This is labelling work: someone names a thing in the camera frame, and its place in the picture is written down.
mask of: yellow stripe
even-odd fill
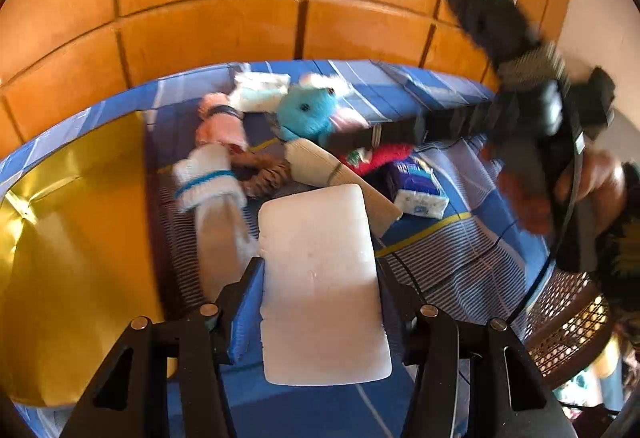
[[[379,251],[376,251],[376,257],[382,258],[383,256],[399,251],[400,249],[404,249],[405,247],[408,247],[410,244],[415,243],[416,241],[421,240],[424,237],[429,236],[430,234],[433,234],[435,231],[443,227],[446,227],[447,225],[452,224],[453,222],[457,222],[458,220],[466,220],[469,218],[471,218],[470,212],[460,213],[459,215],[458,214],[451,215],[447,218],[444,218],[443,220],[440,220],[438,223],[433,224],[431,227],[427,227],[425,230],[420,231],[419,233],[414,234],[413,236],[409,236],[405,240],[398,241],[398,243],[394,243],[392,245],[389,245],[388,247],[385,247],[384,249],[380,249]]]
[[[258,151],[262,151],[265,147],[269,147],[270,145],[275,144],[276,142],[278,142],[278,139],[274,137],[273,139],[264,141],[262,144],[258,144],[258,145],[254,145],[254,147],[250,147],[249,151],[252,153],[257,153]]]

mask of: silver screw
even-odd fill
[[[498,332],[504,332],[508,327],[507,323],[499,317],[494,317],[493,319],[491,319],[491,322],[489,324],[491,325],[491,328]]]
[[[433,304],[423,304],[420,306],[420,313],[425,317],[437,317],[439,312]]]
[[[144,330],[146,328],[146,325],[148,324],[148,319],[146,317],[142,317],[142,315],[140,317],[136,317],[131,321],[131,327],[134,330]]]
[[[213,317],[218,313],[218,307],[214,304],[207,303],[200,307],[200,315],[204,317]]]

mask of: black band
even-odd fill
[[[236,119],[242,119],[240,116],[240,112],[236,110],[233,106],[229,106],[228,104],[219,104],[217,106],[212,106],[207,110],[207,114],[205,115],[205,119],[210,119],[214,115],[218,113],[224,113],[225,115],[231,115]]]

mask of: white wall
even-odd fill
[[[623,116],[602,136],[605,145],[640,161],[640,11],[632,0],[570,0],[558,40],[574,79],[600,65],[616,83]]]

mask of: brown scrunchie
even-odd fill
[[[270,196],[291,180],[291,166],[286,160],[247,151],[230,155],[230,159],[231,166],[258,170],[250,179],[240,182],[249,198]]]

